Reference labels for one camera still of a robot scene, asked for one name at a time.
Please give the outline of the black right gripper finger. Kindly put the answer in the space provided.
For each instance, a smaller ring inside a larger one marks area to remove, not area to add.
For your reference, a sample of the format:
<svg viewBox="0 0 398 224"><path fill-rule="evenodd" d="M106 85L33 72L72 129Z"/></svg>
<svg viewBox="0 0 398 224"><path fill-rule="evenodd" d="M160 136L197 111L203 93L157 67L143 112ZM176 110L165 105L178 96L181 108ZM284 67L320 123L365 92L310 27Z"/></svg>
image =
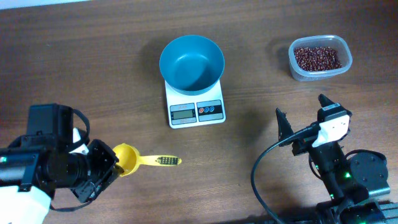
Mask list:
<svg viewBox="0 0 398 224"><path fill-rule="evenodd" d="M289 138L294 132L286 118L286 113L282 112L279 108L276 108L275 114L278 124L278 137L279 140L282 141Z"/></svg>
<svg viewBox="0 0 398 224"><path fill-rule="evenodd" d="M328 106L334 105L335 103L331 101L328 97L326 97L324 94L320 94L318 96L319 103L322 108L326 108Z"/></svg>

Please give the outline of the yellow measuring scoop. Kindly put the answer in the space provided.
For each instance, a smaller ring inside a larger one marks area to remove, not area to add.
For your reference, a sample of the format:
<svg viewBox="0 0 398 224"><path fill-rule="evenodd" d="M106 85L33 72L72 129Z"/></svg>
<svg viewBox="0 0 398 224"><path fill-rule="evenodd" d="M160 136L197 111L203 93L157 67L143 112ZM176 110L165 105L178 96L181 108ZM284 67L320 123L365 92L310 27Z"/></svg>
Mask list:
<svg viewBox="0 0 398 224"><path fill-rule="evenodd" d="M119 172L120 177L133 174L141 165L174 167L182 163L182 159L177 156L142 156L135 147L125 143L115 146L113 152L119 160L116 165L122 169L122 171Z"/></svg>

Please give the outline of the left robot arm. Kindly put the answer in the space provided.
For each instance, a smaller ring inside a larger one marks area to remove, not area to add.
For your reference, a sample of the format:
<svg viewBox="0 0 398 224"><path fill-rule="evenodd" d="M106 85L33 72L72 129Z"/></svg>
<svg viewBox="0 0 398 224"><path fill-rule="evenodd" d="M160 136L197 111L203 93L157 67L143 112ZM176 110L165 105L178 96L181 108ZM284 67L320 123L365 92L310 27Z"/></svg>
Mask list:
<svg viewBox="0 0 398 224"><path fill-rule="evenodd" d="M27 131L1 149L1 223L42 223L51 210L90 205L123 168L115 152L90 140L79 110L32 105Z"/></svg>

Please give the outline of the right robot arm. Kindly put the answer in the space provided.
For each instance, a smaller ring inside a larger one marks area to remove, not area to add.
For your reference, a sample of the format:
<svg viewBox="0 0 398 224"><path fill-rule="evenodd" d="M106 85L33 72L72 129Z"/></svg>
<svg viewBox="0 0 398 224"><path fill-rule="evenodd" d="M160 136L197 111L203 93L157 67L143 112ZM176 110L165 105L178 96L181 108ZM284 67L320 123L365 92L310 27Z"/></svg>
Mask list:
<svg viewBox="0 0 398 224"><path fill-rule="evenodd" d="M291 145L295 156L308 154L330 194L330 201L317 204L315 223L397 223L397 204L378 200L391 191L385 155L366 149L345 154L339 143L350 132L352 113L323 94L318 100L317 120L297 132L285 113L275 111L279 145Z"/></svg>

